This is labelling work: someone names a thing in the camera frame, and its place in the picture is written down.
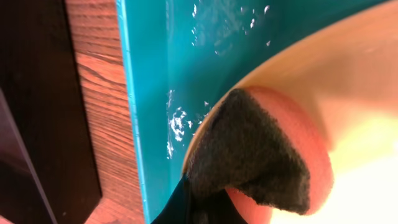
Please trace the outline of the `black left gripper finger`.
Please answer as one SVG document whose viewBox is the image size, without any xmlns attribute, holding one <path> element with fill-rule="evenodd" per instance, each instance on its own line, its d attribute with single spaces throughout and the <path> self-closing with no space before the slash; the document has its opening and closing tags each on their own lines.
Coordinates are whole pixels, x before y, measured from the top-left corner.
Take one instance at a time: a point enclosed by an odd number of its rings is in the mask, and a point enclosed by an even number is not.
<svg viewBox="0 0 398 224">
<path fill-rule="evenodd" d="M 152 224 L 247 224 L 225 190 L 198 201 L 183 175 L 161 213 Z"/>
</svg>

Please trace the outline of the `yellow-green plate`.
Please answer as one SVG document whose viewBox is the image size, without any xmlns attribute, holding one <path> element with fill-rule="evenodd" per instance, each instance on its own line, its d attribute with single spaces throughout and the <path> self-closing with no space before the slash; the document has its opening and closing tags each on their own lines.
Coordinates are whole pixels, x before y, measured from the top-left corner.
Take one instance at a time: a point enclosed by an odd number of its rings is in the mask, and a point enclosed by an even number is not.
<svg viewBox="0 0 398 224">
<path fill-rule="evenodd" d="M 273 209 L 268 223 L 397 222 L 397 2 L 388 1 L 293 44 L 237 82 L 210 111 L 183 163 L 228 93 L 251 87 L 294 101 L 323 138 L 333 171 L 312 215 Z"/>
</svg>

